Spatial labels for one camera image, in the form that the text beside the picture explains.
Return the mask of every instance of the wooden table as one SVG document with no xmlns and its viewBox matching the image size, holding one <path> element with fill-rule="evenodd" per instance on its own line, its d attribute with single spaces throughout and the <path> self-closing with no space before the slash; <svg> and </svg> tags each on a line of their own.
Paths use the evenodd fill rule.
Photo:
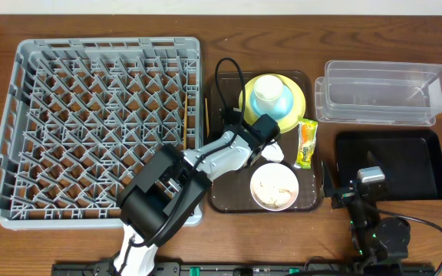
<svg viewBox="0 0 442 276">
<path fill-rule="evenodd" d="M 442 17 L 368 16 L 0 16 L 0 119 L 15 50 L 27 38 L 194 36 L 201 41 L 203 67 L 235 58 L 247 71 L 293 69 L 311 81 L 329 60 L 409 61 L 442 64 Z M 232 71 L 224 67 L 222 71 Z M 335 134 L 345 128 L 321 124 L 318 141 L 331 159 Z M 376 127 L 356 126 L 355 129 Z M 442 146 L 442 114 L 433 130 Z M 442 201 L 386 202 L 380 207 L 442 225 Z M 203 223 L 183 228 L 158 256 L 190 262 L 295 263 L 313 255 L 356 255 L 344 209 L 302 214 L 221 215 L 206 206 Z M 123 232 L 19 231 L 0 226 L 0 275 L 49 274 L 56 261 L 96 261 L 116 252 Z M 438 265 L 442 235 L 412 224 L 407 261 Z"/>
</svg>

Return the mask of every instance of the plastic storage bin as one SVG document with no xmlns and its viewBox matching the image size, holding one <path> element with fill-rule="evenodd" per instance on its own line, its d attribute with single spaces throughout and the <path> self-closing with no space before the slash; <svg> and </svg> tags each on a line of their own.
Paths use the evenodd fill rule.
<svg viewBox="0 0 442 276">
<path fill-rule="evenodd" d="M 201 73 L 195 38 L 23 41 L 0 127 L 1 224 L 121 227 L 117 194 L 158 146 L 182 149 L 184 127 L 187 146 L 202 146 Z"/>
<path fill-rule="evenodd" d="M 329 61 L 315 105 L 320 122 L 432 126 L 442 113 L 442 65 Z"/>
</svg>

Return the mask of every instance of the white bowl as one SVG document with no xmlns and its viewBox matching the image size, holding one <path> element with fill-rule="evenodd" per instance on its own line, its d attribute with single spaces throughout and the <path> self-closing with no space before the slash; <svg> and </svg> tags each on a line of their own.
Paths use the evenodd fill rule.
<svg viewBox="0 0 442 276">
<path fill-rule="evenodd" d="M 276 183 L 281 188 L 285 188 L 290 191 L 291 197 L 289 201 L 281 207 L 273 208 L 267 206 L 262 202 L 258 196 L 256 196 L 255 187 L 256 184 L 260 182 L 268 182 L 268 183 Z M 252 197 L 260 205 L 260 207 L 267 209 L 269 211 L 282 211 L 284 209 L 289 208 L 298 197 L 299 192 L 299 184 L 298 179 L 293 171 L 290 170 L 287 166 L 284 166 L 279 163 L 269 163 L 263 166 L 260 166 L 252 175 L 252 179 L 250 179 L 250 192 L 252 193 Z"/>
</svg>

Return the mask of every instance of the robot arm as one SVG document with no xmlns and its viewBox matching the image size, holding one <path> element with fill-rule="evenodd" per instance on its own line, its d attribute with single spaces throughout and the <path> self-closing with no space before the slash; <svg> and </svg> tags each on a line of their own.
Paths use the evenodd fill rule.
<svg viewBox="0 0 442 276">
<path fill-rule="evenodd" d="M 182 227 L 211 188 L 213 180 L 229 171 L 251 166 L 267 144 L 279 135 L 277 122 L 268 115 L 262 115 L 252 126 L 243 124 L 242 131 L 230 146 L 207 156 L 196 171 L 192 171 L 201 155 L 227 144 L 235 131 L 234 126 L 228 126 L 218 140 L 199 149 L 180 152 L 170 144 L 164 145 L 119 194 L 117 204 L 121 210 L 120 219 L 124 222 L 124 242 L 114 266 L 119 271 L 124 258 L 127 258 L 127 266 L 121 272 L 123 276 L 148 275 L 154 267 L 153 259 L 158 247 Z M 189 176 L 192 180 L 186 183 Z M 156 185 L 158 181 L 170 183 L 177 187 L 177 191 L 186 189 L 179 208 L 173 214 L 178 196 L 168 197 Z M 140 248 L 128 246 L 131 238 L 135 243 L 141 243 L 153 237 L 170 215 L 173 216 L 171 221 L 150 244 Z"/>
<path fill-rule="evenodd" d="M 396 270 L 402 273 L 400 263 L 408 257 L 411 226 L 402 218 L 381 218 L 375 209 L 376 201 L 388 194 L 381 168 L 360 169 L 357 179 L 342 184 L 338 189 L 333 188 L 326 167 L 324 171 L 325 194 L 331 197 L 332 208 L 347 208 L 351 217 L 352 241 L 362 255 L 362 260 L 355 262 L 356 269 L 360 273 L 363 273 L 364 267 L 381 270 L 380 273 L 386 275 L 395 274 L 392 271 Z"/>
</svg>

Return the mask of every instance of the dish rack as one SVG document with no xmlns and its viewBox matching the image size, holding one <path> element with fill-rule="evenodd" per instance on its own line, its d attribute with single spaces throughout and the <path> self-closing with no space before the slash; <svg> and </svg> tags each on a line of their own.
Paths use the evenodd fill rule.
<svg viewBox="0 0 442 276">
<path fill-rule="evenodd" d="M 23 41 L 0 126 L 2 226 L 121 227 L 117 195 L 155 151 L 202 146 L 201 83 L 195 38 Z"/>
</svg>

